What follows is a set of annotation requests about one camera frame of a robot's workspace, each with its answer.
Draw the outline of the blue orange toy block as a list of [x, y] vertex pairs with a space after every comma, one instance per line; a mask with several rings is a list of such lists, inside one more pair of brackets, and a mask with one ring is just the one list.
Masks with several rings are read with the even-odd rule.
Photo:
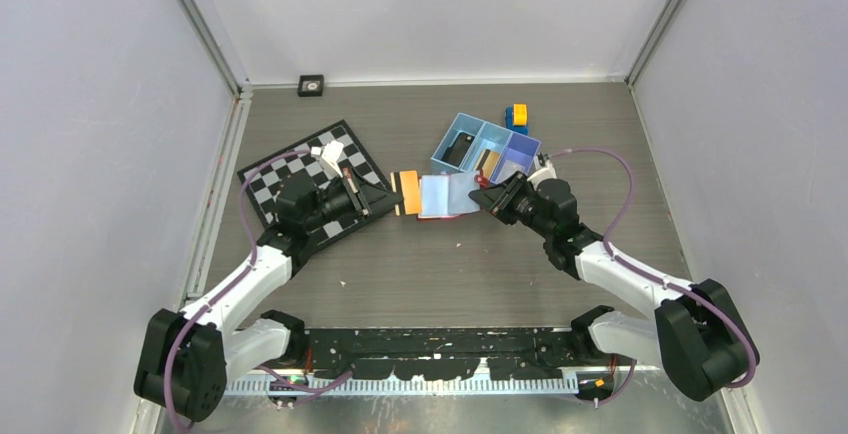
[[527, 135], [529, 132], [529, 114], [526, 104], [516, 103], [505, 108], [505, 127], [513, 132]]

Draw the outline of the red leather card holder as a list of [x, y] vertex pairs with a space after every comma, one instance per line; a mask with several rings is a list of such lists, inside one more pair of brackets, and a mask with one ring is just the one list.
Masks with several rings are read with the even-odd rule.
[[424, 175], [420, 178], [421, 211], [417, 217], [443, 219], [479, 212], [481, 208], [470, 193], [486, 183], [480, 171]]

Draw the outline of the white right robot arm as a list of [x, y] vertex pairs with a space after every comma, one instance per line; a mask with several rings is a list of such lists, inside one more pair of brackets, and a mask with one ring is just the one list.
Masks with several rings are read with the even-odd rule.
[[565, 180], [532, 182], [515, 173], [469, 197], [500, 222], [521, 223], [539, 235], [557, 270], [639, 312], [634, 318], [598, 306], [574, 319], [570, 346], [580, 362], [615, 354], [658, 367], [695, 401], [753, 379], [760, 354], [729, 291], [713, 279], [691, 283], [664, 274], [616, 249], [581, 221]]

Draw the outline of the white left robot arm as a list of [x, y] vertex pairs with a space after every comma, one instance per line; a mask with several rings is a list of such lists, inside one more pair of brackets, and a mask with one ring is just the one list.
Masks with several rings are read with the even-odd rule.
[[152, 316], [134, 393], [165, 408], [173, 420], [202, 422], [229, 382], [271, 360], [284, 368], [298, 366], [308, 351], [301, 319], [270, 310], [247, 328], [242, 322], [319, 251], [328, 224], [367, 225], [402, 200], [348, 168], [324, 187], [308, 174], [285, 179], [275, 197], [273, 223], [242, 264], [181, 310], [161, 309]]

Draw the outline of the black card in drawer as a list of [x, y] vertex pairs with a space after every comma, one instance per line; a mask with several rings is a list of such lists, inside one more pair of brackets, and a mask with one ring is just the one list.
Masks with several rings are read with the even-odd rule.
[[446, 164], [460, 167], [474, 140], [474, 135], [460, 132], [452, 144], [445, 149], [441, 160]]

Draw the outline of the light blue middle drawer box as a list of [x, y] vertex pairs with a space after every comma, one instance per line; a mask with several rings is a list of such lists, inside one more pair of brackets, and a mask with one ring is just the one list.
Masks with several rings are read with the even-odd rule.
[[484, 122], [474, 135], [461, 169], [464, 172], [479, 171], [484, 178], [490, 179], [511, 134], [512, 132], [504, 127]]

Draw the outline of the purple drawer box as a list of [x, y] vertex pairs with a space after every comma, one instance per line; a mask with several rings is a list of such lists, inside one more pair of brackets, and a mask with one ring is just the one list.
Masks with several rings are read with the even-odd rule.
[[497, 179], [499, 171], [506, 160], [524, 164], [527, 167], [525, 174], [530, 173], [534, 167], [534, 159], [539, 152], [540, 146], [541, 142], [538, 139], [513, 132], [501, 151], [500, 160], [492, 174], [491, 181], [501, 183]]

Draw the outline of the light blue left drawer box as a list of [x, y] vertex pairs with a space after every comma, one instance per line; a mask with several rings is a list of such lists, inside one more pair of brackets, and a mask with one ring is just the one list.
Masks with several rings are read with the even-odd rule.
[[433, 174], [467, 172], [472, 167], [472, 151], [484, 127], [477, 117], [458, 113], [430, 158]]

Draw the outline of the black white chessboard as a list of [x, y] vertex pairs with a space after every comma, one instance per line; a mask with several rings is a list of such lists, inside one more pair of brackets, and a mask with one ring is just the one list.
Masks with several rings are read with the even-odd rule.
[[[319, 162], [310, 155], [311, 147], [320, 147], [332, 140], [344, 144], [339, 159], [341, 169], [350, 168], [359, 184], [371, 183], [391, 187], [377, 163], [367, 152], [364, 144], [349, 124], [340, 120], [335, 122], [265, 158], [243, 168], [238, 172], [239, 180], [248, 181], [245, 194], [253, 206], [262, 227], [265, 228], [257, 244], [270, 244], [282, 237], [274, 228], [274, 201], [282, 180], [299, 171], [309, 174], [314, 182], [325, 187], [330, 178], [325, 174]], [[320, 251], [373, 223], [382, 216], [357, 216], [330, 222], [313, 232], [315, 248]]]

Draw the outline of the light blue drawer box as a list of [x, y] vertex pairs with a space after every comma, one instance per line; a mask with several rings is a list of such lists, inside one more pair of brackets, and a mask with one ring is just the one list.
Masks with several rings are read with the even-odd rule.
[[430, 158], [433, 174], [467, 172], [472, 167], [472, 151], [484, 127], [477, 117], [458, 113]]
[[484, 122], [474, 135], [461, 169], [464, 172], [479, 171], [484, 178], [490, 179], [511, 134], [512, 132], [504, 127]]

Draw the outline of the orange card with black stripe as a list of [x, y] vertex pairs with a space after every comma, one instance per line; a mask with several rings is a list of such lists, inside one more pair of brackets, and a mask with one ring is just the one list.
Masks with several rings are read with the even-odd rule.
[[420, 176], [417, 171], [392, 172], [391, 186], [392, 190], [402, 197], [402, 201], [395, 206], [397, 216], [417, 216], [422, 212]]

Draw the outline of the black square wall socket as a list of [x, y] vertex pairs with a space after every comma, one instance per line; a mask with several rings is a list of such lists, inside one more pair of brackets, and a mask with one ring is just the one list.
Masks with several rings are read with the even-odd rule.
[[298, 80], [297, 95], [299, 97], [321, 97], [324, 85], [325, 77], [322, 74], [301, 75]]

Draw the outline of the orange card in drawer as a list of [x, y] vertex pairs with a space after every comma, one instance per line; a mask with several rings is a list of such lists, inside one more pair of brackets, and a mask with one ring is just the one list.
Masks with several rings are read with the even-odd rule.
[[485, 178], [490, 179], [500, 160], [500, 153], [492, 149], [483, 149], [475, 161], [474, 169]]

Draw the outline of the grey card in drawer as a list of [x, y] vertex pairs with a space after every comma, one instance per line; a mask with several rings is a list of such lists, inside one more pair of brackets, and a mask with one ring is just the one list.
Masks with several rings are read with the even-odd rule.
[[504, 182], [504, 181], [508, 180], [515, 173], [525, 174], [526, 170], [527, 170], [527, 167], [524, 164], [521, 164], [521, 163], [518, 163], [518, 162], [515, 162], [515, 161], [512, 161], [512, 160], [506, 160], [504, 162], [504, 164], [502, 165], [501, 170], [499, 171], [499, 176], [498, 176], [497, 181], [498, 182]]

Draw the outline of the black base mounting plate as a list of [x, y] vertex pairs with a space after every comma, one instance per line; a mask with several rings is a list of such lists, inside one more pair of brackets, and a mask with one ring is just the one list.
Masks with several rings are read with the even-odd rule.
[[479, 368], [497, 381], [546, 380], [562, 368], [624, 367], [630, 359], [591, 345], [588, 330], [568, 327], [307, 328], [298, 353], [265, 361], [321, 379], [466, 380]]

